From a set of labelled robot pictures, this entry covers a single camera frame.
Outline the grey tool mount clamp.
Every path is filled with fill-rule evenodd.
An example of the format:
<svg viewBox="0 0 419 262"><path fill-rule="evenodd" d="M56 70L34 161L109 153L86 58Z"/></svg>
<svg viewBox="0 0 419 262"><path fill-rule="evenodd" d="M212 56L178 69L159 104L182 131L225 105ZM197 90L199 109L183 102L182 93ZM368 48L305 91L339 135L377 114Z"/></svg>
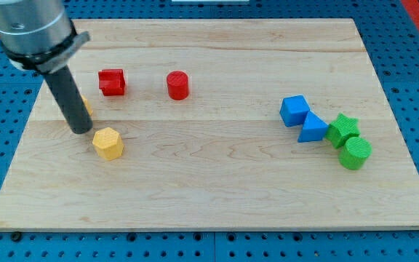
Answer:
<svg viewBox="0 0 419 262"><path fill-rule="evenodd" d="M53 74L90 40L78 33L70 19L61 19L32 31L4 34L1 45L11 64L21 71Z"/></svg>

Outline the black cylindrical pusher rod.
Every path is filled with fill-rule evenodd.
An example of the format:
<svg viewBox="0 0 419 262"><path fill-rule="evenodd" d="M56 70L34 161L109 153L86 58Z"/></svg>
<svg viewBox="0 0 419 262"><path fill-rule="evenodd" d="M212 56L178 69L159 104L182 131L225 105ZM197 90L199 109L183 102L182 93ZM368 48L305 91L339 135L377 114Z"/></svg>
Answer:
<svg viewBox="0 0 419 262"><path fill-rule="evenodd" d="M89 132L92 129L92 119L69 67L64 66L54 73L44 74L43 77L71 131L75 134Z"/></svg>

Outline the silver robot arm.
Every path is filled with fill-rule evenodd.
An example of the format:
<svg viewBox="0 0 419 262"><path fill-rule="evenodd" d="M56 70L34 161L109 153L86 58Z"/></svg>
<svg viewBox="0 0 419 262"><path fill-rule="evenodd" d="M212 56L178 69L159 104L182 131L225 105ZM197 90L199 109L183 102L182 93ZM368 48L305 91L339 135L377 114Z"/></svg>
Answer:
<svg viewBox="0 0 419 262"><path fill-rule="evenodd" d="M1 46L21 71L43 76L72 132L92 129L92 119L68 67L89 40L78 33L60 0L0 0Z"/></svg>

